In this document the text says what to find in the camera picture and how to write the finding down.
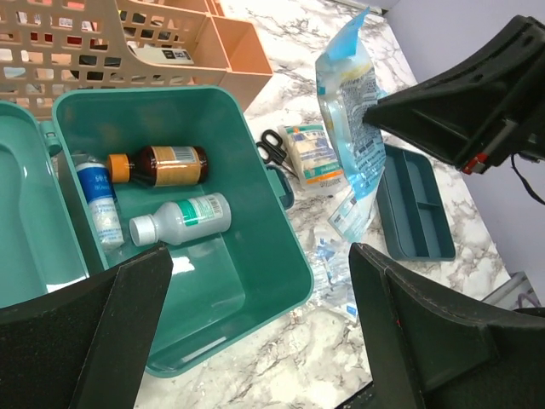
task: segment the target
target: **black scissors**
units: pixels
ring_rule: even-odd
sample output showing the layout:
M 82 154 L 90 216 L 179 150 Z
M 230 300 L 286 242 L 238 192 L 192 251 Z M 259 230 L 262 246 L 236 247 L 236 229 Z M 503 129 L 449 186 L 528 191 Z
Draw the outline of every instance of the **black scissors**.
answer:
M 265 164 L 274 162 L 286 169 L 291 175 L 297 177 L 294 170 L 284 162 L 288 154 L 282 149 L 282 143 L 282 137 L 279 134 L 273 130 L 266 130 L 261 134 L 261 140 L 256 142 L 255 145 Z

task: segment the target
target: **beige plastic basket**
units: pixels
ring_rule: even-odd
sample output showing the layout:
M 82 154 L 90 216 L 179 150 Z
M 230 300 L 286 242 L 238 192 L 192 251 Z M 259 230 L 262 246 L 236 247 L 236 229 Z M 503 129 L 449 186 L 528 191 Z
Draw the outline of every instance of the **beige plastic basket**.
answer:
M 226 18 L 218 0 L 154 2 L 0 0 L 0 99 L 45 119 L 71 89 L 215 84 L 245 110 L 273 75 L 254 26 Z M 145 21 L 133 22 L 135 14 Z M 139 60 L 128 41 L 186 49 L 195 65 Z M 105 49 L 91 48 L 97 45 Z M 81 55 L 94 56 L 95 65 L 81 64 Z M 108 66 L 111 57 L 121 65 Z

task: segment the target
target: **blue and white package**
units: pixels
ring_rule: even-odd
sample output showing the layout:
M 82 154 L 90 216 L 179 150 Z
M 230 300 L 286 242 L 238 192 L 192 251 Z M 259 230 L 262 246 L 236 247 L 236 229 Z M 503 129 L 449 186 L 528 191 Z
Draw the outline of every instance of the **blue and white package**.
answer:
M 124 240 L 106 166 L 86 162 L 76 166 L 76 172 L 91 210 L 100 245 L 104 251 L 117 249 Z
M 318 102 L 325 128 L 344 169 L 359 211 L 370 222 L 386 153 L 381 131 L 363 116 L 376 105 L 379 89 L 375 68 L 359 41 L 363 13 L 348 22 L 316 60 Z

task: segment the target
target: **marble countertop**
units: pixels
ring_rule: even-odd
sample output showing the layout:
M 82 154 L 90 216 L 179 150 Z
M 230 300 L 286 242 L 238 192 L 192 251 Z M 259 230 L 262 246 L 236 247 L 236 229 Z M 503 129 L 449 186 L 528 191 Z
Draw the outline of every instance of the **marble countertop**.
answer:
M 358 10 L 327 0 L 221 0 L 230 17 L 253 21 L 275 75 L 246 111 L 257 139 L 280 124 L 321 121 L 315 97 L 314 61 Z M 388 93 L 416 81 L 387 21 L 367 17 L 363 40 L 379 85 Z M 393 145 L 414 149 L 384 135 Z M 406 262 L 413 271 L 481 299 L 508 279 L 496 247 L 462 177 L 431 158 L 456 246 L 453 262 Z M 336 198 L 295 190 L 289 217 L 317 274 L 315 230 L 327 226 Z M 379 216 L 363 240 L 387 253 Z M 148 408 L 331 408 L 371 380 L 359 324 L 316 297 L 170 379 L 144 374 L 135 407 Z

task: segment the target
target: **white plastic bottle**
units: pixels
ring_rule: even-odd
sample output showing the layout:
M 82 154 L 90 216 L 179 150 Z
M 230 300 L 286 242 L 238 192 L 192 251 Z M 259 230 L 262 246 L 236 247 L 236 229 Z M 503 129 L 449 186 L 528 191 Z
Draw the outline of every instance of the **white plastic bottle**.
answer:
M 130 219 L 130 236 L 135 245 L 152 245 L 159 240 L 180 245 L 231 227 L 231 208 L 221 193 L 166 202 L 154 215 Z
M 76 166 L 76 172 L 102 248 L 104 251 L 117 249 L 124 240 L 106 166 L 88 157 Z

